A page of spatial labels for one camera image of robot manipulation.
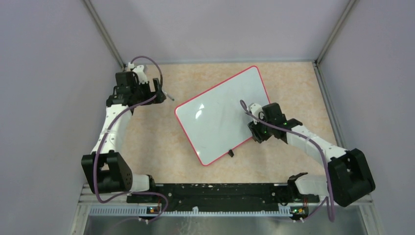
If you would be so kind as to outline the green capped whiteboard marker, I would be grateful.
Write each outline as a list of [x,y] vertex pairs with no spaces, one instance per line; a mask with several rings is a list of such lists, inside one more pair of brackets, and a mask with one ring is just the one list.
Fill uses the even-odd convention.
[[165,95],[170,99],[170,100],[172,100],[172,101],[175,101],[175,99],[171,96],[171,95],[169,95],[168,93],[165,93]]

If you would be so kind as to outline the white board with red frame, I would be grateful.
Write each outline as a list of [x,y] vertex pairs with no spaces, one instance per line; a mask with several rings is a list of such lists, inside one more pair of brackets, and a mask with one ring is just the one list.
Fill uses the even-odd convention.
[[240,101],[261,106],[270,103],[257,66],[250,66],[185,101],[174,113],[199,162],[208,166],[251,139]]

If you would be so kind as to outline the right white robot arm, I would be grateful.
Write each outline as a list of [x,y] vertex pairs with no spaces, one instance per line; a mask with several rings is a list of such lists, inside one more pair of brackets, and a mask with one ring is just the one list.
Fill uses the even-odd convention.
[[324,175],[302,172],[289,177],[287,196],[294,202],[306,195],[328,197],[342,207],[347,207],[372,193],[376,184],[364,153],[345,148],[314,134],[295,118],[287,119],[278,103],[261,106],[257,103],[240,104],[252,118],[248,123],[253,140],[257,143],[274,137],[298,148],[324,168]]

